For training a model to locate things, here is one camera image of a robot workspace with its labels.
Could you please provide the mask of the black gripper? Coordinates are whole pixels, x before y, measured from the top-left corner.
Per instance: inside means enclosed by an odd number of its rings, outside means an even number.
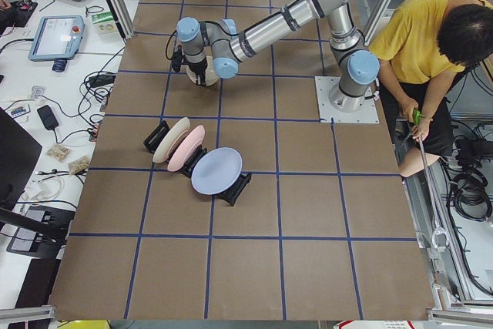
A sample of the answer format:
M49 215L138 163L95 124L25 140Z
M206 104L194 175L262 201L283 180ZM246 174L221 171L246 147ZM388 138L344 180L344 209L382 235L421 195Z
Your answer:
M208 66L205 52L191 55L186 53L185 59L192 72L196 74L196 85L207 86L206 84L206 68Z

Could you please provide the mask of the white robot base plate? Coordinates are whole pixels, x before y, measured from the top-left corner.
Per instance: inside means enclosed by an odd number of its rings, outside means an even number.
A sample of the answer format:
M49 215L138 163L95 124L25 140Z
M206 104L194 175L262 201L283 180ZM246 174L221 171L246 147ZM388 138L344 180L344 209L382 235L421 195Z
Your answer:
M316 76L314 81L321 123L380 123L370 85L365 94L353 98L339 90L339 76Z

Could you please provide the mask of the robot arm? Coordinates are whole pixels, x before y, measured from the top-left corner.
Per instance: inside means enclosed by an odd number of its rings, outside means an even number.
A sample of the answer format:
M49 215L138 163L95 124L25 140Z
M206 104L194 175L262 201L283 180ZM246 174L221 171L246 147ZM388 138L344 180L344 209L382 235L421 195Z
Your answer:
M364 47L364 38L351 18L349 0L293 0L241 31L231 18L218 22L182 18L176 26L178 46L170 58L171 66L175 72L188 66L195 83L204 86L209 65L204 49L210 48L216 75L231 79L241 62L315 19L327 20L330 49L341 71L339 83L330 91L330 104L341 112L355 112L377 78L380 64Z

